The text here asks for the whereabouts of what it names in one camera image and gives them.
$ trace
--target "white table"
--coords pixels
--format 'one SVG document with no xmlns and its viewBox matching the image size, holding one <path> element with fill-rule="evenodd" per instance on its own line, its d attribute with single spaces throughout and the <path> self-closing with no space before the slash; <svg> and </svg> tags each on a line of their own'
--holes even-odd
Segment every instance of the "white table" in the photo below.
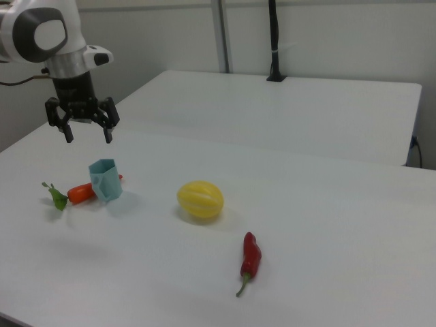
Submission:
<svg viewBox="0 0 436 327">
<path fill-rule="evenodd" d="M 153 133 L 401 166 L 420 92 L 417 84 L 164 72 L 118 108 Z"/>
<path fill-rule="evenodd" d="M 176 138 L 131 115 L 110 145 L 96 125 L 72 123 L 70 145 L 45 125 L 0 154 L 0 312 L 35 327 L 434 326 L 435 172 Z M 57 211 L 40 183 L 67 191 L 107 157 L 122 196 Z M 177 205 L 195 179 L 225 196 L 215 223 Z M 236 298 L 247 231 L 263 258 Z"/>
</svg>

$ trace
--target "light blue cup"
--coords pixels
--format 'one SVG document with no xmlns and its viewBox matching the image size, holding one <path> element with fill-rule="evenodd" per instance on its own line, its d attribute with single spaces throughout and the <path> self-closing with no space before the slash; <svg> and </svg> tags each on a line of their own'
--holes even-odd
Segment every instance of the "light blue cup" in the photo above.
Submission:
<svg viewBox="0 0 436 327">
<path fill-rule="evenodd" d="M 101 159 L 89 166 L 93 191 L 101 201 L 118 199 L 123 192 L 113 159 Z"/>
</svg>

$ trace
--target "carrot leaf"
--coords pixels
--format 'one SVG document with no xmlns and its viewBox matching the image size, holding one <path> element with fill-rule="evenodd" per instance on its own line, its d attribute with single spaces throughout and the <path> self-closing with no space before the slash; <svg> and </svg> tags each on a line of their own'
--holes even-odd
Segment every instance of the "carrot leaf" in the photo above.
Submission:
<svg viewBox="0 0 436 327">
<path fill-rule="evenodd" d="M 53 198 L 53 202 L 55 207 L 60 210 L 63 211 L 63 209 L 65 209 L 65 207 L 67 206 L 68 203 L 68 197 L 63 195 L 61 192 L 59 192 L 57 189 L 55 189 L 55 187 L 53 186 L 53 184 L 50 184 L 51 187 L 49 187 L 47 185 L 47 183 L 42 183 L 42 186 L 44 187 L 48 187 L 48 191 L 50 192 L 50 194 L 52 195 Z"/>
</svg>

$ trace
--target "power cord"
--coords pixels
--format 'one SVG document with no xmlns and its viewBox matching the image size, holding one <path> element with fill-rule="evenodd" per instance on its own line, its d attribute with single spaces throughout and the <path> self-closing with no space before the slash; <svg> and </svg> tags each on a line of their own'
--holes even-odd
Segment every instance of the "power cord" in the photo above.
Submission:
<svg viewBox="0 0 436 327">
<path fill-rule="evenodd" d="M 418 138 L 416 136 L 412 136 L 411 137 L 411 142 L 410 142 L 410 149 L 414 148 L 415 146 L 418 147 L 418 153 L 420 155 L 420 168 L 422 168 L 422 153 L 421 153 L 421 146 L 418 142 Z"/>
<path fill-rule="evenodd" d="M 46 80 L 46 79 L 51 79 L 51 77 L 47 76 L 47 75 L 35 75 L 32 77 L 26 78 L 25 80 L 21 80 L 20 82 L 15 82 L 15 83 L 0 82 L 0 85 L 3 85 L 5 87 L 16 87 L 17 85 L 21 85 L 21 84 L 30 82 L 31 80 Z"/>
</svg>

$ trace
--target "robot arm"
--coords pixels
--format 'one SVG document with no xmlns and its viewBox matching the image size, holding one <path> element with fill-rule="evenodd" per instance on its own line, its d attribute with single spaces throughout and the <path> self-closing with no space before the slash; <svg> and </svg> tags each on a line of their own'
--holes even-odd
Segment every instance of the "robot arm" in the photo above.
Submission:
<svg viewBox="0 0 436 327">
<path fill-rule="evenodd" d="M 110 51 L 87 46 L 80 30 L 75 0 L 15 0 L 0 5 L 0 61 L 44 63 L 58 98 L 46 102 L 48 122 L 73 135 L 70 119 L 94 121 L 103 127 L 106 142 L 119 122 L 112 98 L 98 101 L 90 70 L 113 61 Z M 63 117 L 57 108 L 64 111 Z"/>
</svg>

